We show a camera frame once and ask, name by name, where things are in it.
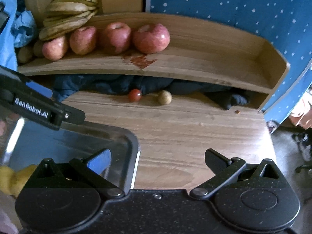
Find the curved wooden tray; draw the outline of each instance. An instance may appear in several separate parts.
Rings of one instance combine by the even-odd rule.
[[[111,22],[131,28],[162,23],[170,34],[168,48],[144,55],[135,50],[107,56],[101,50],[85,56],[71,52],[56,62],[36,59],[19,68],[25,75],[134,74],[171,77],[228,85],[272,94],[289,65],[263,38],[207,20],[154,13],[118,13],[93,17],[87,25],[104,28]]]

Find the floor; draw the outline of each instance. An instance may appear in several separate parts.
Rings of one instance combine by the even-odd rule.
[[[302,170],[301,173],[295,173],[294,171],[296,167],[305,164],[297,144],[291,137],[298,132],[300,131],[279,127],[271,135],[271,138],[277,155],[277,165],[296,191],[301,203],[301,210],[293,225],[293,229],[297,234],[311,234],[312,175],[308,174],[308,170]]]

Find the screw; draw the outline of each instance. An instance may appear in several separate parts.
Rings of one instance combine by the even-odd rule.
[[[158,193],[153,194],[153,197],[155,199],[161,199],[162,198],[161,194],[158,194]]]
[[[192,193],[196,196],[205,196],[208,194],[208,191],[205,188],[197,187],[192,190]]]
[[[122,195],[123,191],[119,188],[110,188],[107,190],[107,194],[113,198]]]

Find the potato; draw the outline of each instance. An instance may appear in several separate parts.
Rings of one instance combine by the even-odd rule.
[[[31,46],[23,46],[18,52],[18,62],[19,63],[27,63],[30,62],[34,55],[33,49]]]
[[[47,41],[42,46],[42,53],[50,61],[61,59],[68,50],[68,41],[65,35]]]
[[[12,195],[10,191],[11,179],[15,171],[10,167],[0,166],[0,191],[6,193],[7,195]]]
[[[24,185],[33,174],[37,165],[31,164],[24,169],[16,172],[15,175],[12,177],[11,180],[11,192],[15,197],[18,197],[19,193],[23,189]]]
[[[43,44],[44,44],[44,41],[42,40],[37,40],[36,43],[34,44],[34,55],[37,56],[38,58],[44,57],[42,53]]]

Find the wooden tabletop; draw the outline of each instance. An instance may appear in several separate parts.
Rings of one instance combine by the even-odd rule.
[[[160,106],[155,94],[129,103],[127,96],[81,91],[64,103],[85,111],[87,121],[137,136],[141,156],[135,188],[194,188],[214,175],[204,161],[208,148],[248,163],[276,160],[261,113],[247,107],[225,111],[202,94],[173,96],[169,105]]]

